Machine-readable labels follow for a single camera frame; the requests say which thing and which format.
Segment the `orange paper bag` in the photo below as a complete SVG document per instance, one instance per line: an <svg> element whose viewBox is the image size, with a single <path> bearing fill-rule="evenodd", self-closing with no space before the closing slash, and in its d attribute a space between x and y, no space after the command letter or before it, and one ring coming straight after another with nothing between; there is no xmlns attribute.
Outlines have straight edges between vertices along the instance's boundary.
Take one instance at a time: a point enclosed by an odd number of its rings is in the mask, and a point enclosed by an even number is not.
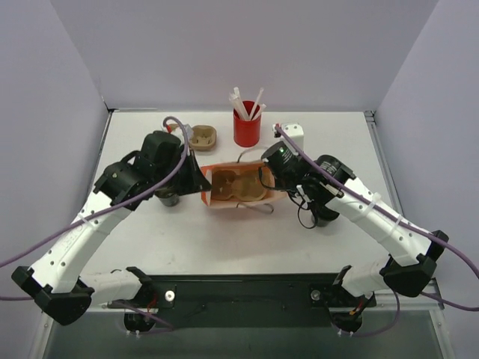
<svg viewBox="0 0 479 359"><path fill-rule="evenodd" d="M287 196L275 189L275 179L261 160L247 161L249 153L265 151L265 146L252 147L240 153L235 161L201 167L211 189L201 192L201 201L210 209L246 208L266 214L274 211L274 202Z"/></svg>

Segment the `brown cardboard cup carrier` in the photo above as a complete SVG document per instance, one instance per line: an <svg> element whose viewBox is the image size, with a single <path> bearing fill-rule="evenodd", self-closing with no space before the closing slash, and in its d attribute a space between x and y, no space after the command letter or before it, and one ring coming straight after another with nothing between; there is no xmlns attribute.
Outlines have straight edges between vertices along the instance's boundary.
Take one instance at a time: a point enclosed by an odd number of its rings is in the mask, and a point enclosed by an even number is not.
<svg viewBox="0 0 479 359"><path fill-rule="evenodd" d="M221 170L213 173L211 198L213 200L239 200L253 202L266 196L266 188L261 184L257 170L237 173Z"/></svg>

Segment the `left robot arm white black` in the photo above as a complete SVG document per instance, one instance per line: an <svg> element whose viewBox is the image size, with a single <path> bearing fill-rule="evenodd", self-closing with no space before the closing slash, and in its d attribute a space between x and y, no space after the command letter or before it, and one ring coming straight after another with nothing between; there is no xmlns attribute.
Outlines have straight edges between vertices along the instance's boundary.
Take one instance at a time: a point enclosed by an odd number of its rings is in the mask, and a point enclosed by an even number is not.
<svg viewBox="0 0 479 359"><path fill-rule="evenodd" d="M146 135L140 150L104 169L72 227L32 265L14 270L13 281L58 324L74 323L92 305L149 304L153 281L140 269L83 270L113 229L158 191L183 196L211 189L188 140L188 132L180 129Z"/></svg>

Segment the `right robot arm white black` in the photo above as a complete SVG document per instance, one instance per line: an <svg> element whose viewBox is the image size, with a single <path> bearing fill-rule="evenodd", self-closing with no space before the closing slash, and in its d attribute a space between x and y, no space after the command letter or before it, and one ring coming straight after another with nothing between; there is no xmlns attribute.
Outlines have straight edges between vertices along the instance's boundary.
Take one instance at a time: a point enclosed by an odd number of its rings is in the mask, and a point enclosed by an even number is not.
<svg viewBox="0 0 479 359"><path fill-rule="evenodd" d="M363 268L345 266L332 286L333 299L348 305L357 297L369 298L377 290L391 289L414 298L432 279L443 248L423 230L407 222L370 191L340 160L321 155L312 165L283 142L261 156L281 190L308 205L314 223L327 225L343 216L372 237L388 252L388 259Z"/></svg>

